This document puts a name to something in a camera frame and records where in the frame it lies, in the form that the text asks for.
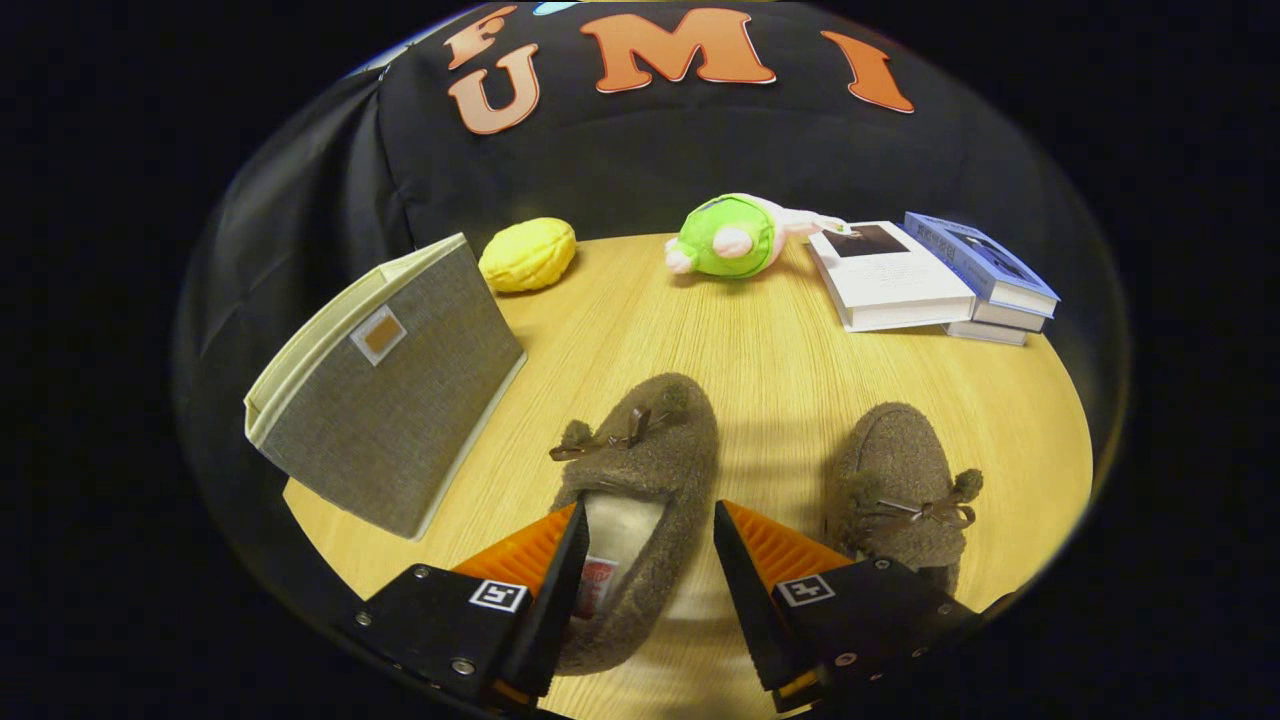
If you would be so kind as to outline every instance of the green plush toy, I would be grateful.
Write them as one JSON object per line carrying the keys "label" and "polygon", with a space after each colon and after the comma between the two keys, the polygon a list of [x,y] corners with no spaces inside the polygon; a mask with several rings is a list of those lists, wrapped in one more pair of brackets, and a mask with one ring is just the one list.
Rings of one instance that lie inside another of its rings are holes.
{"label": "green plush toy", "polygon": [[696,270],[722,278],[749,278],[772,265],[788,238],[822,229],[847,232],[849,224],[731,192],[689,214],[680,234],[667,241],[667,268],[676,274]]}

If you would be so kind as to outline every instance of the letter m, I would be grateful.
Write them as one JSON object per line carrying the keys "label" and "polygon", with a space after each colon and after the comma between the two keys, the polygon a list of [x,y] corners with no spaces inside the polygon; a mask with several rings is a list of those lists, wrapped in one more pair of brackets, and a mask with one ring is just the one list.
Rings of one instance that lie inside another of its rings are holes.
{"label": "letter m", "polygon": [[694,54],[703,51],[698,77],[709,82],[769,83],[777,76],[760,64],[746,23],[751,15],[722,8],[695,8],[685,14],[675,32],[632,14],[611,15],[582,26],[582,35],[595,36],[604,59],[604,77],[595,83],[600,92],[639,90],[653,76],[636,67],[644,58],[662,77],[685,79]]}

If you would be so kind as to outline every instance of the gray fabric box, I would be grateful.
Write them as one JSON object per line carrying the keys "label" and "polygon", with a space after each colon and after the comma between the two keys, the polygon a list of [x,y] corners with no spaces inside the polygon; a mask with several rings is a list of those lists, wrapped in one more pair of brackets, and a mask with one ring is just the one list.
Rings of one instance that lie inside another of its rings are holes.
{"label": "gray fabric box", "polygon": [[321,309],[244,398],[244,434],[338,507],[417,539],[525,352],[456,234]]}

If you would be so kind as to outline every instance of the orange letter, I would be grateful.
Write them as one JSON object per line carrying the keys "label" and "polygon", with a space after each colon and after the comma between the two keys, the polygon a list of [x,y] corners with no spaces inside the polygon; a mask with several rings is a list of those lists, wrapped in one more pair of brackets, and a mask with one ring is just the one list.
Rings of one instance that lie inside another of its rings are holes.
{"label": "orange letter", "polygon": [[444,41],[444,45],[453,50],[453,61],[449,63],[449,69],[454,69],[462,63],[466,63],[471,58],[475,58],[484,51],[485,47],[493,45],[493,38],[488,37],[490,35],[498,35],[506,20],[502,19],[503,15],[509,15],[516,12],[515,5],[507,5],[500,10],[494,10],[489,13],[480,20],[462,28],[457,35]]}
{"label": "orange letter", "polygon": [[849,92],[852,92],[854,97],[899,113],[915,111],[915,105],[897,91],[897,83],[888,72],[888,55],[838,32],[824,29],[822,36],[845,51],[849,69],[854,70],[854,82],[849,83]]}
{"label": "orange letter", "polygon": [[538,74],[534,73],[536,45],[525,45],[507,53],[495,63],[506,68],[516,97],[502,110],[489,106],[481,82],[489,70],[476,70],[449,87],[449,96],[458,104],[462,124],[476,135],[493,135],[520,124],[538,106]]}
{"label": "orange letter", "polygon": [[698,77],[710,82],[767,83],[777,79],[746,35],[751,15],[719,8],[695,8],[685,14],[676,32],[667,32],[637,15],[611,15],[582,26],[594,35],[604,58],[604,77],[595,83],[600,92],[639,90],[653,76],[636,68],[639,55],[672,82],[685,79],[694,53],[703,50]]}

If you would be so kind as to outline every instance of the blue book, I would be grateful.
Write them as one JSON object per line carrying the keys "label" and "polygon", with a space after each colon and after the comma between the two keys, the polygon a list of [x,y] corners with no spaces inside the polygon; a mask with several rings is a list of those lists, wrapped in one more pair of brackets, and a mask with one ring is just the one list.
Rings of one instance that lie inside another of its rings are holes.
{"label": "blue book", "polygon": [[983,301],[1052,318],[1059,296],[1025,263],[982,231],[908,213],[904,229],[947,264]]}

